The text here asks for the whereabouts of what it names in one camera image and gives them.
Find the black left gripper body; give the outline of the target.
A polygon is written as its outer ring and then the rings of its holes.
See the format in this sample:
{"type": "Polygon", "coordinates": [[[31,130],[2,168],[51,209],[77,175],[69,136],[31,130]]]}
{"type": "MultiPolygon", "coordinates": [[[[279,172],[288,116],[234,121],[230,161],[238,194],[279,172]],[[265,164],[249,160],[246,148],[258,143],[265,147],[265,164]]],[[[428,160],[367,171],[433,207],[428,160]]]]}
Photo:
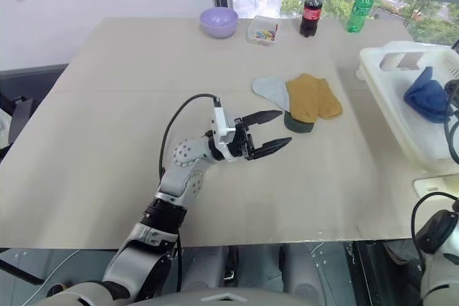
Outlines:
{"type": "Polygon", "coordinates": [[[243,157],[246,160],[255,159],[255,147],[252,136],[248,133],[253,120],[247,118],[235,119],[235,135],[230,143],[227,144],[229,152],[234,156],[243,157]]]}

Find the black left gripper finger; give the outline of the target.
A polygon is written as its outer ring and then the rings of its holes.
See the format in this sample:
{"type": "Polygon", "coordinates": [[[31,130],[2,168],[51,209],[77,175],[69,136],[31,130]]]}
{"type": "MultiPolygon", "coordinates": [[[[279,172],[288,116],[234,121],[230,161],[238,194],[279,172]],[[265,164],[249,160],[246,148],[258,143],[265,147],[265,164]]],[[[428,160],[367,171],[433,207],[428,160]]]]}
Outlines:
{"type": "Polygon", "coordinates": [[[251,125],[262,125],[268,123],[271,120],[276,119],[281,116],[283,112],[281,110],[263,110],[250,115],[242,117],[241,121],[245,127],[250,127],[251,125]]]}
{"type": "Polygon", "coordinates": [[[287,138],[278,138],[266,143],[263,143],[259,148],[254,148],[253,145],[251,145],[247,149],[247,157],[246,159],[248,161],[251,160],[256,160],[265,156],[269,156],[271,154],[274,154],[281,148],[285,147],[289,142],[292,141],[291,137],[287,138]]]}

